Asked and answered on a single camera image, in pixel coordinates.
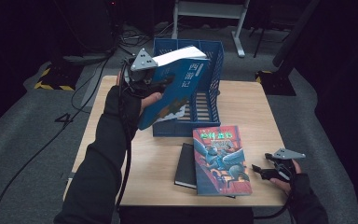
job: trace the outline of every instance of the book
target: book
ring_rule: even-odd
[[[183,116],[183,106],[196,90],[209,62],[206,54],[193,46],[159,55],[153,60],[158,67],[152,83],[167,79],[172,82],[165,88],[159,101],[145,108],[138,123],[140,130],[150,127],[158,120]]]
[[[252,194],[240,131],[236,125],[193,130],[197,194]]]
[[[183,143],[180,152],[178,166],[176,168],[174,184],[196,189],[196,164],[194,163],[194,147],[191,144]]]

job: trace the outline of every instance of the triangular metal plate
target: triangular metal plate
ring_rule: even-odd
[[[272,157],[281,160],[303,159],[305,158],[305,154],[294,152],[286,148],[280,148],[274,155],[272,155]]]
[[[141,71],[145,69],[155,68],[157,66],[158,64],[146,52],[146,50],[141,49],[139,50],[138,56],[136,56],[135,61],[132,63],[131,71]]]

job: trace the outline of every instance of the table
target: table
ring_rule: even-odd
[[[187,2],[175,0],[173,9],[173,33],[172,39],[177,39],[177,24],[178,16],[198,16],[198,17],[214,17],[226,19],[238,19],[237,30],[232,31],[231,35],[237,48],[238,56],[245,57],[245,52],[240,42],[240,33],[243,25],[243,20],[246,15],[248,0],[245,0],[243,5],[227,5],[204,2]]]
[[[116,77],[104,77],[81,141],[73,173],[84,160],[88,144],[95,139],[104,101]],[[264,153],[284,147],[263,88],[257,82],[220,81],[217,107],[222,125],[239,125],[246,162],[262,168],[273,167]],[[182,144],[189,137],[153,137],[152,128],[138,131],[132,141],[131,172],[121,205],[178,206],[281,206],[286,196],[269,181],[249,170],[253,194],[228,197],[197,196],[195,189],[173,184]]]

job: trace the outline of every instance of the blue crate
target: blue crate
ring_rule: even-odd
[[[156,38],[153,53],[154,56],[159,56],[190,45],[207,55],[210,59],[208,67],[186,105],[185,115],[179,119],[169,119],[153,124],[153,136],[191,137],[194,128],[220,126],[216,100],[224,60],[222,43],[220,41]]]

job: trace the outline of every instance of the person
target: person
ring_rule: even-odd
[[[62,210],[53,220],[56,224],[105,224],[112,222],[112,216],[115,211],[115,198],[121,186],[121,166],[123,165],[127,148],[125,127],[123,126],[118,106],[118,81],[119,76],[117,76],[117,85],[113,86],[106,96],[104,110],[96,129],[95,141],[88,145],[85,159],[78,167],[76,175],[67,190]],[[131,139],[135,136],[139,116],[142,114],[143,109],[158,101],[161,96],[161,93],[155,92],[141,100],[132,97],[126,92],[122,94],[125,105],[124,113],[127,116]],[[310,189],[308,177],[305,174],[301,174],[297,163],[296,168],[299,174],[295,180],[296,187],[294,188],[290,208],[297,223],[327,223],[327,214],[316,195]],[[271,181],[286,192],[291,190],[290,185],[278,179],[271,179]]]

